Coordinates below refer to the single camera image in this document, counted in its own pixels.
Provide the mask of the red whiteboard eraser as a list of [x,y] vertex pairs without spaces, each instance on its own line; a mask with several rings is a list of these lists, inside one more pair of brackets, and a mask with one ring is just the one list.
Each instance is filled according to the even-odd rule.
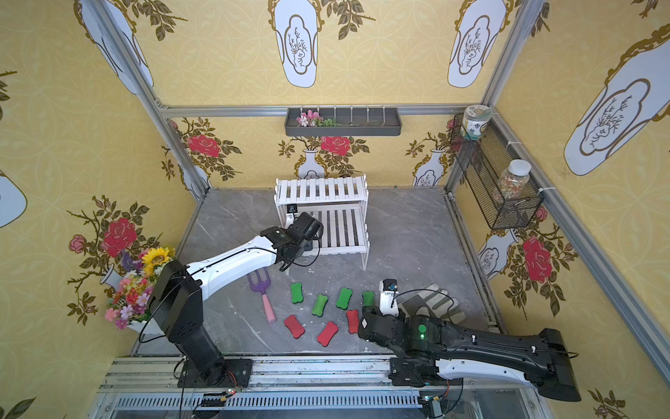
[[291,336],[296,340],[305,333],[305,327],[299,322],[294,314],[288,316],[284,320],[284,325],[291,333]]
[[328,347],[333,337],[338,333],[338,330],[340,330],[338,325],[329,321],[317,337],[317,343],[322,347]]
[[359,332],[359,311],[357,309],[347,311],[348,333],[356,335]]

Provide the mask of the green whiteboard eraser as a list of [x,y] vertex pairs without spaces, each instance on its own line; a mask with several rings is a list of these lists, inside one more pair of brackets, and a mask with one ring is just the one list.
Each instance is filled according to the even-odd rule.
[[312,314],[321,318],[324,315],[328,297],[324,294],[319,294],[316,298],[314,306],[312,307]]
[[291,303],[300,304],[304,301],[303,286],[300,282],[292,283],[291,289]]
[[362,306],[363,307],[374,307],[374,303],[375,303],[375,292],[364,291],[362,293]]
[[347,311],[352,298],[352,289],[343,287],[340,290],[340,295],[338,296],[336,307],[341,310]]

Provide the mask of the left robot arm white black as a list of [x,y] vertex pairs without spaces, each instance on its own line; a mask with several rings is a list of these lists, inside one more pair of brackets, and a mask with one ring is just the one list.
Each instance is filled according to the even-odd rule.
[[228,284],[279,263],[283,272],[323,236],[324,225],[301,213],[287,228],[263,230],[246,244],[201,262],[172,260],[162,268],[149,299],[150,319],[186,357],[181,386],[245,387],[250,359],[226,361],[203,325],[203,302]]

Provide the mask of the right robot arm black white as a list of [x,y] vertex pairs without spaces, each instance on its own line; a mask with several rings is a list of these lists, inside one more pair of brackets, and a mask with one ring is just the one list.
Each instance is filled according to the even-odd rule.
[[481,379],[534,387],[551,400],[582,400],[571,355],[556,329],[529,336],[501,335],[423,315],[394,317],[364,307],[358,335],[396,356],[389,373],[394,386],[421,388]]

